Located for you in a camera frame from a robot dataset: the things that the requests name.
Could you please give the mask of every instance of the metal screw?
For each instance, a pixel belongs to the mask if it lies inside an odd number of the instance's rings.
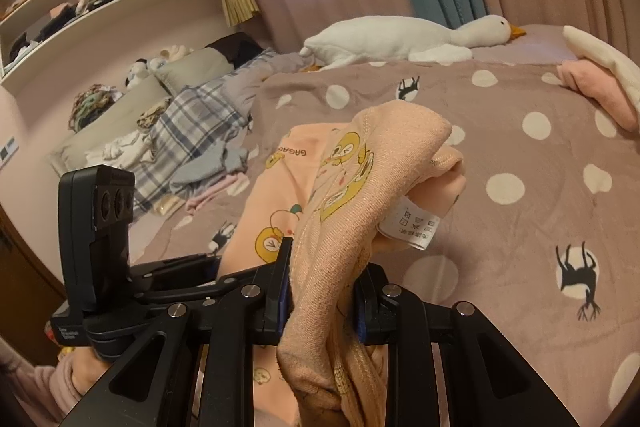
[[[181,302],[176,302],[169,306],[166,312],[169,313],[170,317],[182,317],[187,312],[187,306]]]
[[[387,297],[398,297],[402,293],[402,288],[397,284],[385,284],[382,286],[382,293]]]
[[[476,307],[473,306],[473,304],[471,304],[470,302],[462,301],[456,304],[456,311],[460,315],[468,317],[469,315],[474,314],[474,312],[476,311]]]
[[[260,295],[260,286],[257,284],[248,284],[244,286],[241,291],[245,297],[257,297]]]

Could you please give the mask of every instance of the white stuffed goose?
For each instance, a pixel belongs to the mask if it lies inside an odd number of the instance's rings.
[[[470,48],[506,44],[525,34],[497,15],[456,30],[414,17],[369,15],[337,22],[309,37],[300,55],[315,55],[325,69],[371,60],[459,62],[472,58]]]

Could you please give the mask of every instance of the clothing label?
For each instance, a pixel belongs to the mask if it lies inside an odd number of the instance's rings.
[[[378,224],[386,237],[406,241],[418,250],[426,250],[436,233],[440,218],[403,196],[391,212]]]

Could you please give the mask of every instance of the pink sleeve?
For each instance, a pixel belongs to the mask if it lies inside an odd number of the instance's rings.
[[[81,396],[71,382],[73,353],[56,366],[33,367],[0,338],[0,371],[15,397],[38,427],[57,425]]]

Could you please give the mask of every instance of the wall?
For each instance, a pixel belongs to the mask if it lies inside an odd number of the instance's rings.
[[[92,84],[124,89],[130,65],[171,44],[198,49],[233,30],[220,0],[170,0],[96,28],[60,55],[14,99],[0,87],[0,144],[19,150],[0,171],[0,204],[29,247],[62,280],[58,250],[58,177],[44,156],[70,131],[73,99]]]

